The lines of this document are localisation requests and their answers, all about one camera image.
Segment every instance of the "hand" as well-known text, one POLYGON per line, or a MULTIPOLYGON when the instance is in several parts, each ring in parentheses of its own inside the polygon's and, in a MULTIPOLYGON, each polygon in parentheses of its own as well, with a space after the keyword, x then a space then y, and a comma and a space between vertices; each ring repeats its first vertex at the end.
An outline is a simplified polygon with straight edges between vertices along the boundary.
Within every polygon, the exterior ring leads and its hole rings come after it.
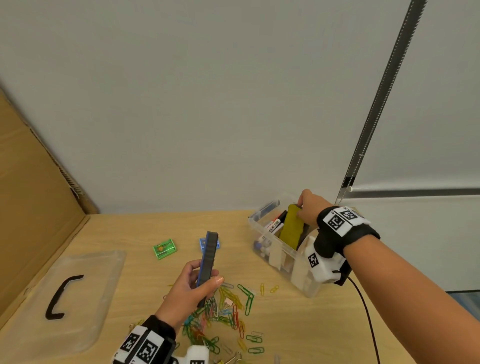
POLYGON ((196 288, 201 259, 192 260, 183 267, 182 272, 165 297, 155 316, 172 326, 178 333, 180 327, 190 314, 195 311, 198 303, 204 298, 213 296, 224 278, 218 276, 218 270, 212 269, 212 277, 196 288))
POLYGON ((303 190, 298 206, 303 206, 302 210, 297 212, 297 216, 310 226, 317 226, 317 216, 322 210, 333 206, 323 197, 313 194, 309 189, 303 190))

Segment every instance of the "cardboard edge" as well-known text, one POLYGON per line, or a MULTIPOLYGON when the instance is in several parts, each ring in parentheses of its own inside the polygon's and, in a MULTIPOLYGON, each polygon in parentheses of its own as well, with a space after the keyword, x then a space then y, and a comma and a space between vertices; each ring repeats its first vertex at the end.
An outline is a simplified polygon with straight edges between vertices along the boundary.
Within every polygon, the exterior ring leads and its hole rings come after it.
POLYGON ((32 288, 35 287, 43 278, 43 276, 48 272, 50 267, 55 263, 55 261, 60 257, 60 255, 65 251, 67 246, 70 242, 74 239, 74 237, 80 232, 80 230, 85 226, 87 221, 90 219, 88 215, 86 215, 77 227, 70 233, 68 238, 63 242, 63 244, 53 253, 50 259, 41 267, 41 269, 35 274, 32 280, 27 284, 27 286, 23 289, 22 293, 20 293, 7 307, 5 312, 0 315, 0 329, 7 323, 7 321, 12 317, 15 311, 20 307, 22 302, 27 298, 28 294, 31 292, 32 288))
POLYGON ((0 88, 0 96, 3 97, 7 103, 10 105, 10 107, 15 110, 17 113, 19 119, 25 124, 25 126, 30 130, 30 132, 33 134, 33 136, 38 140, 38 142, 42 145, 42 147, 47 151, 48 155, 52 159, 53 163, 57 166, 57 168, 60 170, 60 173, 62 174, 63 178, 65 181, 68 183, 70 189, 73 192, 73 195, 75 196, 75 199, 77 200, 77 203, 80 205, 84 213, 87 215, 95 215, 99 214, 98 208, 95 206, 93 201, 85 194, 85 192, 80 188, 80 186, 77 184, 77 182, 72 178, 72 176, 63 168, 63 166, 60 164, 60 162, 53 156, 53 154, 49 151, 47 146, 42 142, 40 137, 35 133, 35 130, 33 130, 32 126, 25 120, 23 115, 19 112, 18 108, 15 107, 15 105, 9 100, 5 92, 0 88))

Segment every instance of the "white wall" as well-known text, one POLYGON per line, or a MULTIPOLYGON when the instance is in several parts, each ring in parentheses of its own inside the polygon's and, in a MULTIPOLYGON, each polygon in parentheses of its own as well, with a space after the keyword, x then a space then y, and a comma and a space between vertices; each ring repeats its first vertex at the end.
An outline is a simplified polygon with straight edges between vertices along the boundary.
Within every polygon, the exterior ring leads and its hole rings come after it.
POLYGON ((480 1, 427 3, 354 188, 480 188, 479 42, 480 1))
POLYGON ((480 288, 480 196, 344 199, 382 241, 446 291, 480 288))
POLYGON ((0 82, 102 212, 334 199, 409 1, 18 1, 0 82))

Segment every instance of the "storage bin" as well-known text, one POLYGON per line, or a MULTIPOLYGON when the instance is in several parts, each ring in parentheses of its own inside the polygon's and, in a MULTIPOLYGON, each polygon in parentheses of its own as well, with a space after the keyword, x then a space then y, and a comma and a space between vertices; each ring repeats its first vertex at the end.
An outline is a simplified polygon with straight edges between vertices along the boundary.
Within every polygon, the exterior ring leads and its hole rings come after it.
POLYGON ((265 228, 284 210, 288 210, 289 205, 296 204, 297 200, 291 195, 282 194, 248 217, 248 223, 252 228, 252 248, 261 259, 277 269, 305 296, 314 297, 320 289, 321 283, 313 279, 310 264, 303 255, 303 251, 306 245, 313 244, 315 237, 308 236, 299 250, 295 251, 265 228), (264 244, 258 243, 262 235, 266 237, 264 244))

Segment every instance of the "transparent lid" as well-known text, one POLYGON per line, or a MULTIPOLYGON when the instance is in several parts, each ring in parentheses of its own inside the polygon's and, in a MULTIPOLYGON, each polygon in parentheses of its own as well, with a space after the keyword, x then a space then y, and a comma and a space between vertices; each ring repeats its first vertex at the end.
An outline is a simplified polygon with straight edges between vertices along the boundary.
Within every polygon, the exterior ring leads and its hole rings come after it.
POLYGON ((98 339, 126 253, 59 258, 0 341, 0 363, 71 355, 98 339))

